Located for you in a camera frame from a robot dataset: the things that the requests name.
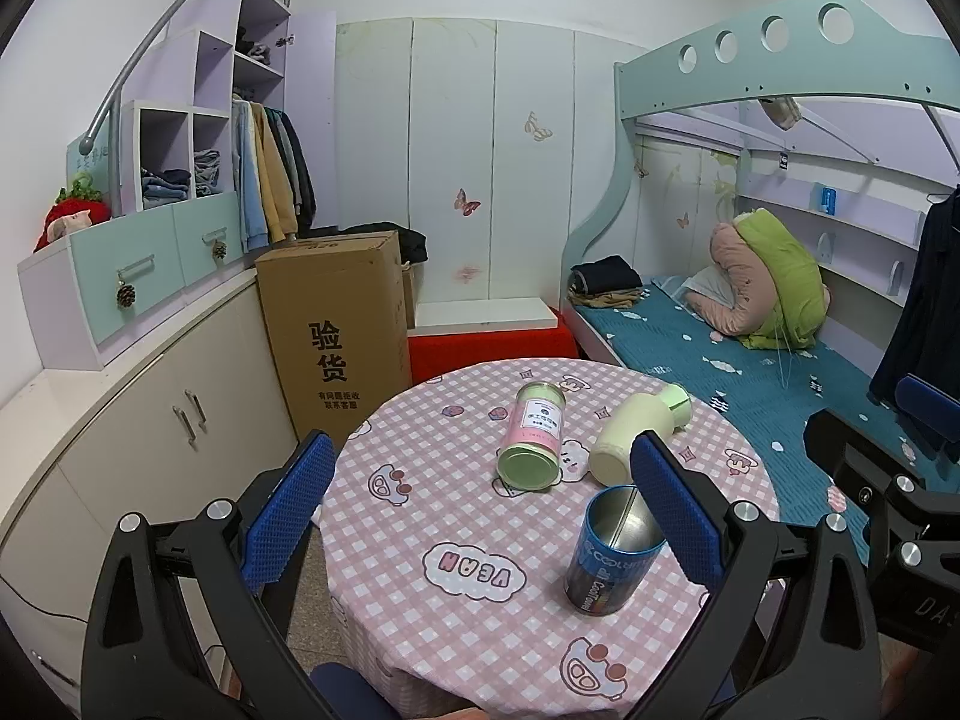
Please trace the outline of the small blue box on shelf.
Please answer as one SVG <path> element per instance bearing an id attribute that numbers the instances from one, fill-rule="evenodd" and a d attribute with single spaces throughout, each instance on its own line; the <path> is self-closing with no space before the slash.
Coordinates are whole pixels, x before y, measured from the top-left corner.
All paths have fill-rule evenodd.
<path id="1" fill-rule="evenodd" d="M 836 215 L 836 200 L 838 200 L 838 193 L 833 187 L 828 187 L 828 185 L 815 184 L 814 192 L 812 192 L 812 202 L 814 202 L 815 210 L 818 213 L 822 213 L 825 216 L 835 216 Z"/>

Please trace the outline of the pink green labelled can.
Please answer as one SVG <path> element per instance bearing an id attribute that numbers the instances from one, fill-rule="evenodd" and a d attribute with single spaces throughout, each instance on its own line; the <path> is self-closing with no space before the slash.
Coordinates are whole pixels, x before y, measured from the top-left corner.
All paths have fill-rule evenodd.
<path id="1" fill-rule="evenodd" d="M 565 395 L 553 383 L 529 382 L 517 390 L 496 456 L 496 471 L 506 486 L 540 493 L 562 479 L 565 408 Z"/>

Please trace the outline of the blue black metal tin cup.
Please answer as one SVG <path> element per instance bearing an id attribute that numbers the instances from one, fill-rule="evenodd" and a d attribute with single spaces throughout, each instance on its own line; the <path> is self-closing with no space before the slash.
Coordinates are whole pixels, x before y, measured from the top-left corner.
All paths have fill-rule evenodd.
<path id="1" fill-rule="evenodd" d="M 656 561 L 664 534 L 633 484 L 602 489 L 587 504 L 565 575 L 565 592 L 579 613 L 620 611 Z"/>

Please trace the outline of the brown cardboard box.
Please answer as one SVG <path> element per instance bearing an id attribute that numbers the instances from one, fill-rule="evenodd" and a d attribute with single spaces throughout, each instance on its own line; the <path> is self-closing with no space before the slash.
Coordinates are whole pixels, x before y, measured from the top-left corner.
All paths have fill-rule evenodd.
<path id="1" fill-rule="evenodd" d="M 256 261 L 270 349 L 299 437 L 342 447 L 412 383 L 395 232 L 293 242 Z"/>

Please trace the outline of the red storage box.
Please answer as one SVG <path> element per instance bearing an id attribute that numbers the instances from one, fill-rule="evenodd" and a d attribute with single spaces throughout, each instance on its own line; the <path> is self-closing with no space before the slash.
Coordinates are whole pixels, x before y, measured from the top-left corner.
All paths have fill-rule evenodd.
<path id="1" fill-rule="evenodd" d="M 427 382 L 480 362 L 519 358 L 579 358 L 578 343 L 563 317 L 553 328 L 410 337 L 412 383 Z"/>

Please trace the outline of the pale green bottle-shaped cup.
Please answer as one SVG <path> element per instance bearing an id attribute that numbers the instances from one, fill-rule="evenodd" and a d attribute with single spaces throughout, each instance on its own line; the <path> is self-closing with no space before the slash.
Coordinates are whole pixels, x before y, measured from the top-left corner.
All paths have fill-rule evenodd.
<path id="1" fill-rule="evenodd" d="M 692 399 L 676 383 L 664 385 L 657 394 L 626 397 L 613 410 L 590 449 L 589 473 L 602 486 L 630 483 L 633 440 L 646 431 L 669 440 L 691 417 Z"/>

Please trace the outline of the lilac stair shelf unit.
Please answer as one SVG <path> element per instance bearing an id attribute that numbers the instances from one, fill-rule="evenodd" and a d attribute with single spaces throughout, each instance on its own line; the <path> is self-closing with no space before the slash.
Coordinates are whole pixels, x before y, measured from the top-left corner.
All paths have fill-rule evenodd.
<path id="1" fill-rule="evenodd" d="M 335 226 L 336 32 L 331 11 L 280 0 L 187 0 L 122 86 L 119 210 L 142 208 L 144 167 L 190 169 L 197 149 L 226 153 L 240 94 L 288 114 L 316 192 L 313 228 Z"/>

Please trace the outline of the teal patterned bed sheet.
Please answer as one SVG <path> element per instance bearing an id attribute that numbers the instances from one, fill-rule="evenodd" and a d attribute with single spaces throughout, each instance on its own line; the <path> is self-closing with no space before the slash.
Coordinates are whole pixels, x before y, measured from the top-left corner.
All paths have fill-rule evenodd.
<path id="1" fill-rule="evenodd" d="M 918 429 L 874 403 L 866 374 L 826 344 L 745 348 L 656 286 L 617 307 L 568 302 L 565 320 L 590 359 L 620 366 L 599 380 L 560 379 L 570 397 L 583 395 L 596 421 L 607 422 L 630 395 L 682 387 L 692 414 L 670 436 L 675 457 L 734 496 L 758 496 L 786 522 L 814 525 L 824 515 L 843 515 L 861 556 L 864 512 L 805 455 L 802 434 L 814 413 L 830 410 L 859 427 L 931 491 L 958 491 L 958 466 L 924 454 Z"/>

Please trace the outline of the teal bunk bed frame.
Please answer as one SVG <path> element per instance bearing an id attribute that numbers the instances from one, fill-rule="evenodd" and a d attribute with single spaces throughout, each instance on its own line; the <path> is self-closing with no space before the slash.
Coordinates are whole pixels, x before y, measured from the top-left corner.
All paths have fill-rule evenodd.
<path id="1" fill-rule="evenodd" d="M 613 167 L 563 250 L 592 259 L 624 211 L 648 277 L 709 265 L 719 223 L 776 213 L 830 291 L 822 340 L 862 371 L 907 304 L 932 204 L 958 181 L 958 55 L 862 0 L 784 0 L 613 70 Z M 815 184 L 838 193 L 815 210 Z"/>

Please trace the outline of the cream low cabinet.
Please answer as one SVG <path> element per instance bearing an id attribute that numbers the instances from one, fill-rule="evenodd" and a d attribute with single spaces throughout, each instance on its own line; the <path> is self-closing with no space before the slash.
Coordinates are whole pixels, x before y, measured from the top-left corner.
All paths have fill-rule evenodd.
<path id="1" fill-rule="evenodd" d="M 121 516 L 195 517 L 296 445 L 254 271 L 101 371 L 47 369 L 2 410 L 2 617 L 57 706 L 80 710 L 94 587 Z"/>

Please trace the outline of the folded dark clothes stack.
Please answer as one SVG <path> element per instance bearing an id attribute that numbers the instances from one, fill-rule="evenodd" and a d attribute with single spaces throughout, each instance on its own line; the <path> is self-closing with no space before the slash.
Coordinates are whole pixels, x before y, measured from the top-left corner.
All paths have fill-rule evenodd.
<path id="1" fill-rule="evenodd" d="M 623 309 L 643 297 L 640 273 L 620 255 L 579 263 L 569 272 L 568 299 L 574 305 Z"/>

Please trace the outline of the white pillow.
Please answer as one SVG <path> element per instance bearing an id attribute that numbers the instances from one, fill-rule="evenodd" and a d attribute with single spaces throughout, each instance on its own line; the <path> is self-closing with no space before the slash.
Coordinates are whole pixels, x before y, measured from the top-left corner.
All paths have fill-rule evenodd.
<path id="1" fill-rule="evenodd" d="M 736 291 L 719 266 L 708 265 L 683 282 L 686 304 L 701 316 L 703 301 L 715 302 L 724 310 L 736 307 Z"/>

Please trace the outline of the black clothes behind box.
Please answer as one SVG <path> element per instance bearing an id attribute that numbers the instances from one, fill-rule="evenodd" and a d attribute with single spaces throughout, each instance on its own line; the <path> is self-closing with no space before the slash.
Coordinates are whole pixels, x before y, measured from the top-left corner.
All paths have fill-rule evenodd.
<path id="1" fill-rule="evenodd" d="M 411 227 L 400 226 L 392 221 L 376 221 L 375 223 L 355 224 L 355 226 L 340 227 L 324 226 L 311 229 L 311 238 L 331 238 L 332 236 L 350 236 L 350 234 L 387 234 L 395 232 L 400 249 L 400 261 L 416 265 L 428 260 L 427 236 L 415 231 Z"/>

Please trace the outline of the green pink rolled quilt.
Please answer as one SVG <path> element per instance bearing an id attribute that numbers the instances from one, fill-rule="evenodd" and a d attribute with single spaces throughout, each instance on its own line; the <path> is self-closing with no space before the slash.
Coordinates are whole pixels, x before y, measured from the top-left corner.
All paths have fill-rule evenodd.
<path id="1" fill-rule="evenodd" d="M 748 211 L 719 223 L 709 239 L 711 263 L 726 273 L 736 307 L 700 304 L 715 332 L 748 349 L 811 349 L 827 318 L 830 291 L 811 252 L 766 210 Z"/>

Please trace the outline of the teal drawer cabinet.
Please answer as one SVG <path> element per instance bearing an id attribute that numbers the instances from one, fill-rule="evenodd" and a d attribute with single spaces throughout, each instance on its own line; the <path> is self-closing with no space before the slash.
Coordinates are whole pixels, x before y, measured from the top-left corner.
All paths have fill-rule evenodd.
<path id="1" fill-rule="evenodd" d="M 41 364 L 99 371 L 249 266 L 233 192 L 68 234 L 18 265 Z"/>

